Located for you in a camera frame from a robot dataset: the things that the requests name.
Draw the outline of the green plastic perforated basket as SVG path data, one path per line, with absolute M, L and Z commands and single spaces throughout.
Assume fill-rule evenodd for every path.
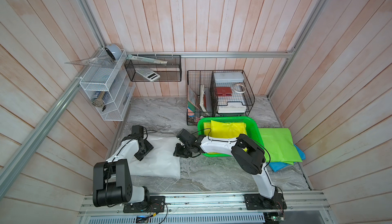
M 232 116 L 232 117 L 215 117 L 215 118 L 203 118 L 198 122 L 198 134 L 199 135 L 208 135 L 211 128 L 211 121 L 230 124 L 230 123 L 244 123 L 244 129 L 246 130 L 246 134 L 248 137 L 253 139 L 256 143 L 263 147 L 263 141 L 259 133 L 259 129 L 257 127 L 256 122 L 249 117 L 246 116 Z

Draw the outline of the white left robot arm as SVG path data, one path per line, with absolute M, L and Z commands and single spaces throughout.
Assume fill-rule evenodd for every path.
M 151 197 L 147 187 L 132 184 L 129 158 L 142 161 L 154 148 L 148 134 L 156 133 L 143 126 L 132 127 L 115 153 L 104 162 L 96 163 L 93 172 L 92 201 L 95 207 L 114 207 L 123 204 L 125 213 L 150 213 L 152 217 L 168 211 L 165 197 Z

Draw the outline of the white raincoat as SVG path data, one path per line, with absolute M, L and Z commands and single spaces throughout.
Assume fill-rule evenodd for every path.
M 180 178 L 180 158 L 173 156 L 176 137 L 160 137 L 149 135 L 148 142 L 154 147 L 143 160 L 134 156 L 128 158 L 130 175 L 149 177 Z

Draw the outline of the neon yellow raincoat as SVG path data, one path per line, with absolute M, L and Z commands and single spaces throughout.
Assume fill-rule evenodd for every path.
M 240 134 L 247 135 L 246 124 L 245 123 L 221 123 L 216 121 L 211 121 L 210 123 L 211 132 L 210 137 L 214 138 L 237 138 Z

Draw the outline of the light green raincoat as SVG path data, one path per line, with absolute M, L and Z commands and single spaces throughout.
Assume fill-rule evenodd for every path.
M 294 144 L 288 128 L 259 128 L 259 133 L 271 162 L 293 165 L 306 159 L 304 152 Z

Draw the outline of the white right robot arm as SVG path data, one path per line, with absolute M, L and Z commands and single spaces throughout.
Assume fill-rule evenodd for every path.
M 192 158 L 194 154 L 218 153 L 235 158 L 243 171 L 250 174 L 257 187 L 257 194 L 245 194 L 247 210 L 277 209 L 283 212 L 287 209 L 280 188 L 273 185 L 266 166 L 266 150 L 246 134 L 236 138 L 214 138 L 208 135 L 195 136 L 185 129 L 177 134 L 179 143 L 176 144 L 173 155 L 181 158 Z

